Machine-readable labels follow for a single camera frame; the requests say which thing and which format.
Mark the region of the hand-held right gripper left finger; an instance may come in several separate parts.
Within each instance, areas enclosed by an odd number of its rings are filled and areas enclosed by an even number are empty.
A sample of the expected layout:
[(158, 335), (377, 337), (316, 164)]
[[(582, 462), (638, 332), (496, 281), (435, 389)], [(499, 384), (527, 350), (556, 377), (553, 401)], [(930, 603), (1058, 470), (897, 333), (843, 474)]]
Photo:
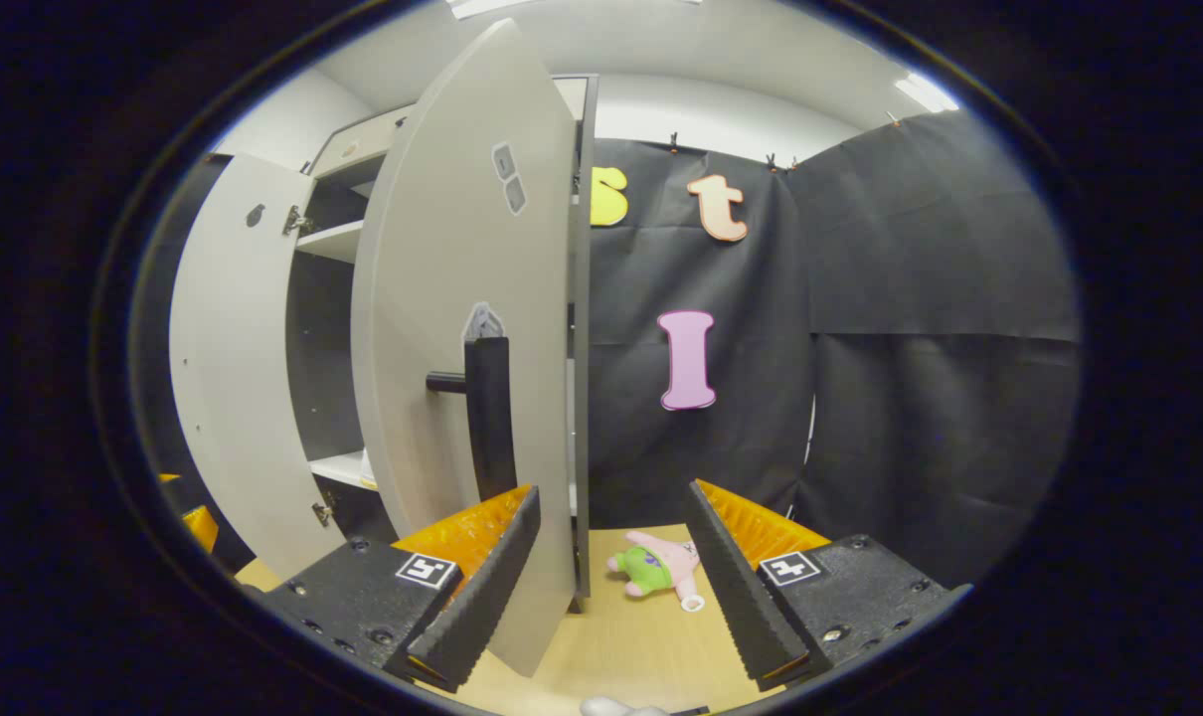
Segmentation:
[(395, 543), (352, 535), (260, 600), (334, 652), (456, 692), (500, 625), (541, 527), (525, 484)]

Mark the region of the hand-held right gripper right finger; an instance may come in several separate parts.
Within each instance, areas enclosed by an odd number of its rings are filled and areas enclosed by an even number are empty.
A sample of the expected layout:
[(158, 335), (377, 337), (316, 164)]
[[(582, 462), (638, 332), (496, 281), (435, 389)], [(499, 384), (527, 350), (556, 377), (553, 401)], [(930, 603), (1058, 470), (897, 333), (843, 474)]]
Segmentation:
[(873, 535), (830, 540), (701, 479), (689, 485), (685, 526), (759, 690), (857, 669), (971, 590), (947, 588)]

